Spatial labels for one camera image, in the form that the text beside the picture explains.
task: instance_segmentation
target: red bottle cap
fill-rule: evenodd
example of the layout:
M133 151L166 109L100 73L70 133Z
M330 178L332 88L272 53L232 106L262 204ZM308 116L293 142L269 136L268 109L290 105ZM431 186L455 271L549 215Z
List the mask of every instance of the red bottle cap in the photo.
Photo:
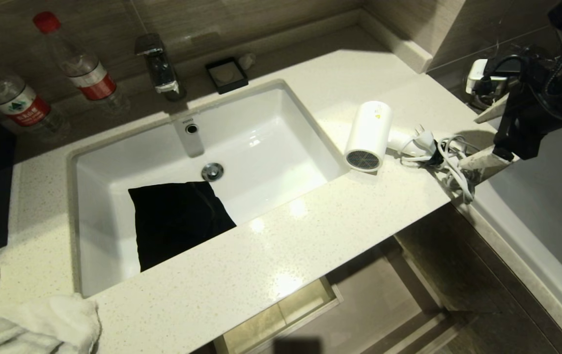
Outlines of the red bottle cap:
M56 18L56 15L50 11L37 14L34 18L32 18L32 22L34 22L36 27L41 30L42 33L50 33L60 29L60 21Z

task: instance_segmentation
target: black towel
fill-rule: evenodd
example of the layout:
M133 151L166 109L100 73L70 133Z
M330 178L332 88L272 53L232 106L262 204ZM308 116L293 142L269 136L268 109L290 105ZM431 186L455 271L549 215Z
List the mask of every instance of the black towel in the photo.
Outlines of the black towel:
M209 182L128 190L135 203L141 271L235 227Z

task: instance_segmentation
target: power cord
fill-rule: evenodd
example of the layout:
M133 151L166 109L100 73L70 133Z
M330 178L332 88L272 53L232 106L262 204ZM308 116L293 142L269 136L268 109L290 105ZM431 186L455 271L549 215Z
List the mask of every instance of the power cord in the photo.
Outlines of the power cord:
M416 148L422 148L425 154L420 156L405 156L407 147L414 144ZM445 172L443 183L452 189L460 189L466 204L470 204L475 197L475 188L467 178L462 168L460 160L464 159L469 153L469 148L479 151L477 146L466 141L465 137L456 134L441 139L438 143L434 135L429 130L421 130L416 135L411 136L398 146L397 153L401 156L401 164L408 167L423 167L427 169Z

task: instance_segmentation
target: bathtub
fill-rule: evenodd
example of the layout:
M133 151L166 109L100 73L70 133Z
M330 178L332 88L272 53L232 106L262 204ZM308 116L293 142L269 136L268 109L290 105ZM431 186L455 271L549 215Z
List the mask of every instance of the bathtub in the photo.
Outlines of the bathtub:
M542 140L539 157L477 186L472 206L562 305L562 129Z

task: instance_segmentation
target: plastic bottle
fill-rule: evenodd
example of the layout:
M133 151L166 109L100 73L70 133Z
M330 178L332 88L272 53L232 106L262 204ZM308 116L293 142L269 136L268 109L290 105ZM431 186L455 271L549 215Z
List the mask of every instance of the plastic bottle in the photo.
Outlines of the plastic bottle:
M5 67L0 67L0 112L46 143L63 139L70 130L59 112Z
M119 117L130 110L130 102L98 57L78 44L61 29L58 18L49 11L37 14L32 21L45 34L48 52L63 74L110 117Z

